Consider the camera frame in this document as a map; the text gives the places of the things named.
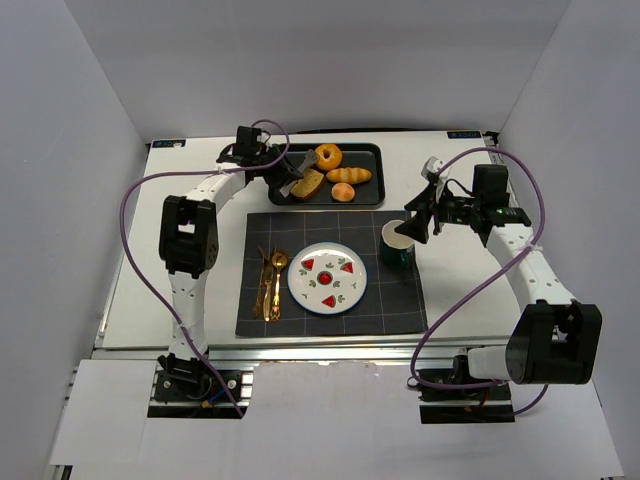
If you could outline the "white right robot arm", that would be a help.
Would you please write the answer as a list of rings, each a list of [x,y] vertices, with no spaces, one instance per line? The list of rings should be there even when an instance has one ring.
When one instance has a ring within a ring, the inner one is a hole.
[[[531,221],[510,203],[508,170],[477,165],[471,191],[449,189],[443,161],[423,167],[426,188],[406,205],[413,217],[397,232],[424,243],[442,225],[466,225],[499,263],[521,310],[509,341],[473,347],[455,357],[452,385],[587,383],[592,375],[602,326],[597,306],[579,302],[564,287],[535,245]]]

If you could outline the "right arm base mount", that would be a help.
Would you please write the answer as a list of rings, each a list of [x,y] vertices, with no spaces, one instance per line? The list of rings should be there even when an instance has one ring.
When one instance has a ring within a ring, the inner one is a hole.
[[[462,425],[512,423],[515,415],[511,391],[507,385],[480,388],[486,379],[473,379],[469,374],[468,359],[458,354],[447,368],[418,370],[422,381],[442,385],[472,384],[461,390],[435,389],[422,384],[419,392],[419,413],[423,425]]]

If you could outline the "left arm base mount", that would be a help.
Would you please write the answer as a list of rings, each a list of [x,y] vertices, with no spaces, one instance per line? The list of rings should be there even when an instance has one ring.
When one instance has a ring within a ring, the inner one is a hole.
[[[159,356],[147,417],[241,419],[248,408],[244,372],[222,369],[218,373],[216,376],[198,359]]]

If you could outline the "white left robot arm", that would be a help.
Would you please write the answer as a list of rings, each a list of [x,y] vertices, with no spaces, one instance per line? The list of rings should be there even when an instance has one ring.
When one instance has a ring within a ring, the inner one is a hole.
[[[208,272],[219,252],[217,214],[255,178],[288,194],[318,160],[310,151],[299,166],[286,159],[289,147],[263,138],[255,126],[240,127],[235,142],[216,159],[215,169],[182,196],[168,196],[162,207],[159,255],[171,285],[174,321],[169,354],[199,360],[207,354],[204,296]]]

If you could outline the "orange glazed donut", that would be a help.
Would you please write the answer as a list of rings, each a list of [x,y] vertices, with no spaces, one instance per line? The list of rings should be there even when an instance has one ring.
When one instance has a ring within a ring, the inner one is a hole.
[[[315,149],[317,155],[316,166],[319,170],[328,172],[337,169],[341,163],[343,154],[335,144],[322,144]]]

